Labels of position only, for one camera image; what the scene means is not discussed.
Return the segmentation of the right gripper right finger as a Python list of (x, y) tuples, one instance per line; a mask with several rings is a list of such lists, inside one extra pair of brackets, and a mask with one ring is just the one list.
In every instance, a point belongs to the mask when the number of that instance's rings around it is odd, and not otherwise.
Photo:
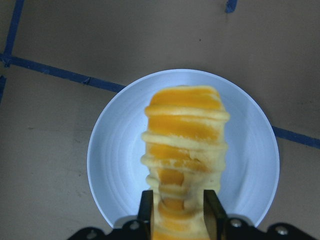
[(227, 213), (214, 190), (203, 191), (203, 217), (210, 240), (224, 240)]

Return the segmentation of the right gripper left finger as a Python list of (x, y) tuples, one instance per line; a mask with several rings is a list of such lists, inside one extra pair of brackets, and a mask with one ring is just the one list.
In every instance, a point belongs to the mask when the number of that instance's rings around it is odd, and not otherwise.
[(151, 240), (154, 228), (154, 193), (152, 190), (144, 190), (142, 192), (137, 220), (144, 232), (143, 237), (146, 240)]

